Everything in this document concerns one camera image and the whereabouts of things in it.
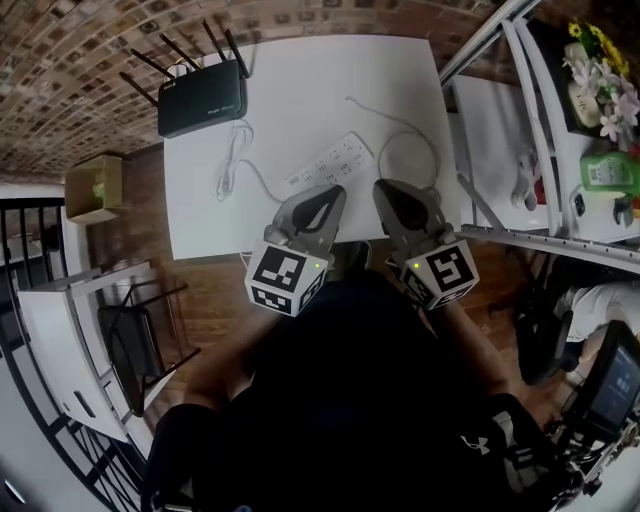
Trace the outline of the black metal railing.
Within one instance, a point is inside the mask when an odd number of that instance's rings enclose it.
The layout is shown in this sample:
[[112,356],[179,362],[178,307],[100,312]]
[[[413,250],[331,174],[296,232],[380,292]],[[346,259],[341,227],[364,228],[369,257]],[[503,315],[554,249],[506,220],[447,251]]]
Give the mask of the black metal railing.
[[0,363],[58,459],[109,512],[140,512],[146,458],[62,412],[38,367],[18,292],[92,267],[61,197],[0,198]]

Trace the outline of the white narrow desk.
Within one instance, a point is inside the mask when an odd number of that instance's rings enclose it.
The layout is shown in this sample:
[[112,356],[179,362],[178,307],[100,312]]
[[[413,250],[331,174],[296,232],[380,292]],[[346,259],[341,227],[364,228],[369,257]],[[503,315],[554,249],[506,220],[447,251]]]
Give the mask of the white narrow desk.
[[[111,272],[98,268],[18,292],[39,369],[62,412],[147,457],[153,434],[133,416],[115,377],[97,318],[96,294],[123,291],[153,275],[144,261]],[[90,418],[73,392],[82,393],[96,415]]]

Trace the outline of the person's right forearm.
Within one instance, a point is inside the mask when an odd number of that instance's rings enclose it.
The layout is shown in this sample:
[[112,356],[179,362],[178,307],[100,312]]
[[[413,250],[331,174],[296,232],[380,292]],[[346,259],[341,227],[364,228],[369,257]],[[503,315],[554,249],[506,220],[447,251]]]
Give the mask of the person's right forearm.
[[497,348],[457,303],[430,310],[427,319],[438,337],[457,351],[486,395],[512,394],[509,368]]

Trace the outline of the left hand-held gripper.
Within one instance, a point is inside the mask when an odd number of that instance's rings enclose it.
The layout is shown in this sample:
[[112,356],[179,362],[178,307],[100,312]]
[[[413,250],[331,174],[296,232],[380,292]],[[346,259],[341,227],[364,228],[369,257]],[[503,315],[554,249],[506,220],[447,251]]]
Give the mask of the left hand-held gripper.
[[256,242],[245,275],[251,303],[297,316],[325,284],[346,204],[340,185],[289,197]]

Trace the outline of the open cardboard box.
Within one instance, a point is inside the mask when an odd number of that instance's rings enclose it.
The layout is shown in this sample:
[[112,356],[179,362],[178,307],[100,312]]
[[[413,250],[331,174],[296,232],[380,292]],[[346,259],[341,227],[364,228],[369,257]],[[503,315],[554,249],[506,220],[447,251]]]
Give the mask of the open cardboard box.
[[65,174],[66,218],[79,225],[95,225],[113,220],[125,207],[123,159],[102,154]]

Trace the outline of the black router with antennas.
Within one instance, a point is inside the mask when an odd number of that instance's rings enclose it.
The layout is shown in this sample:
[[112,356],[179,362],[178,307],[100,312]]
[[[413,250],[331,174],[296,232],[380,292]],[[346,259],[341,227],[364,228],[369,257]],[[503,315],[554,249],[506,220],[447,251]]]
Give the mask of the black router with antennas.
[[191,71],[177,76],[150,58],[133,49],[131,54],[159,71],[167,80],[159,86],[156,97],[147,93],[127,73],[120,77],[157,111],[158,134],[170,139],[199,129],[241,119],[248,109],[247,80],[249,69],[239,52],[231,30],[224,37],[233,56],[226,57],[206,21],[202,26],[216,49],[220,62],[201,66],[165,35],[160,38],[190,67]]

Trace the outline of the green plastic bottle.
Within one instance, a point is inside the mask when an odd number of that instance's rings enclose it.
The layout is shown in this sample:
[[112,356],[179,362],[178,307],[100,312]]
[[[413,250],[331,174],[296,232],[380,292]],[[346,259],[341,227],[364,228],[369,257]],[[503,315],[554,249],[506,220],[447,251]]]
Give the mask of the green plastic bottle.
[[640,195],[640,160],[628,153],[583,156],[580,171],[582,185],[587,191]]

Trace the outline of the black metal chair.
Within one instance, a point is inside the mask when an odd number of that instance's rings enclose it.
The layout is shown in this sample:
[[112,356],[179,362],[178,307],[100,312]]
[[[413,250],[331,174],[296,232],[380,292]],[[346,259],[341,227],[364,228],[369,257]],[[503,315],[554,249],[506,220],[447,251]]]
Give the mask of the black metal chair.
[[[178,335],[171,298],[187,290],[186,283],[144,300],[136,298],[138,289],[158,283],[157,280],[134,283],[118,303],[98,308],[98,320],[111,367],[131,414],[138,418],[144,416],[146,401],[161,381],[201,352],[194,348],[184,353]],[[171,364],[166,364],[163,359],[150,310],[157,303],[163,304],[169,315],[172,337],[180,355],[180,359]]]

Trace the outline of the black office chair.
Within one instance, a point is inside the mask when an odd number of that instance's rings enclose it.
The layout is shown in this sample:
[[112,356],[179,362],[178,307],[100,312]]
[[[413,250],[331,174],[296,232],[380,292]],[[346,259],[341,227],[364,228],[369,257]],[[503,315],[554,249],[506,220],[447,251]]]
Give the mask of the black office chair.
[[514,310],[518,365],[522,380],[535,386],[558,370],[573,371],[585,341],[575,333],[569,292],[522,301]]

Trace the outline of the white power strip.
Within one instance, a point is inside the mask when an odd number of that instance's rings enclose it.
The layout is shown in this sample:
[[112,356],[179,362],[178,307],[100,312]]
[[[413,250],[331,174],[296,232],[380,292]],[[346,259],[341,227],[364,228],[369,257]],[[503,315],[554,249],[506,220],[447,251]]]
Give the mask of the white power strip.
[[349,132],[329,149],[284,180],[284,190],[294,195],[316,186],[347,184],[374,168],[374,158],[362,139]]

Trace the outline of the white metal shelf rack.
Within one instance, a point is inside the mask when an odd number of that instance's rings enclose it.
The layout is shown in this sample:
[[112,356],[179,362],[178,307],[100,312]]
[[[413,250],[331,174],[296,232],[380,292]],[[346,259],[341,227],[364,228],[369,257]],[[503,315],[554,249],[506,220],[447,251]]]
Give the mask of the white metal shelf rack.
[[[540,1],[506,0],[440,73],[458,110],[454,147],[466,193],[461,234],[640,275],[640,220],[623,209],[621,193],[582,185],[581,158],[612,148],[570,127],[542,35],[526,17]],[[499,38],[513,57],[516,87],[462,73]],[[546,194],[532,212],[511,202],[517,159],[527,152],[537,157]]]

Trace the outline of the metal equipment rig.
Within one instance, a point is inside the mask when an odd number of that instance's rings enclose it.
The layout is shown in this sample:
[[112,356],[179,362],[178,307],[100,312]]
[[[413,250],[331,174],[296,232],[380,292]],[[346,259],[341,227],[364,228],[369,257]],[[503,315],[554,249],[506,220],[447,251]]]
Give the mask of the metal equipment rig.
[[580,469],[581,490],[550,512],[640,512],[640,418],[628,420],[619,440]]

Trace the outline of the flower bouquet in cream pot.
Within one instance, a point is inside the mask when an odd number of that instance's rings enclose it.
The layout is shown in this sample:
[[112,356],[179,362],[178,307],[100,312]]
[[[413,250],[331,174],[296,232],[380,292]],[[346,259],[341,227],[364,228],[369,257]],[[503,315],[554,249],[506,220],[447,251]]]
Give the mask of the flower bouquet in cream pot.
[[563,66],[579,124],[627,151],[640,136],[640,93],[631,80],[630,65],[599,27],[571,22],[572,42],[564,47]]

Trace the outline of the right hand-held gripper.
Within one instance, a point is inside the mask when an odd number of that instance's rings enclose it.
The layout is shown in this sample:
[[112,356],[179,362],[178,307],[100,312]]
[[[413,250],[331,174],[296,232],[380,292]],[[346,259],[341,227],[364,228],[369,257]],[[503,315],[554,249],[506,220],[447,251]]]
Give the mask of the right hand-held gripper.
[[389,258],[406,293],[425,310],[466,295],[478,282],[471,251],[459,240],[435,199],[425,190],[395,179],[378,179],[373,199],[392,243]]

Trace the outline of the white square table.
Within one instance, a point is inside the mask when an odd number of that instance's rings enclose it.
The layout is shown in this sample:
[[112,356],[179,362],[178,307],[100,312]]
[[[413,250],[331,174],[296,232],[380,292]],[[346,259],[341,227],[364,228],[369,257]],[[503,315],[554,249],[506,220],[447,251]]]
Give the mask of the white square table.
[[349,132],[374,168],[346,187],[338,240],[379,239],[372,197],[379,177],[434,187],[447,221],[460,224],[454,151],[429,43],[390,36],[320,36],[244,47],[250,67],[243,124],[253,136],[232,192],[216,196],[216,172],[242,143],[232,123],[164,143],[172,255],[177,260],[250,251],[286,199],[284,180]]

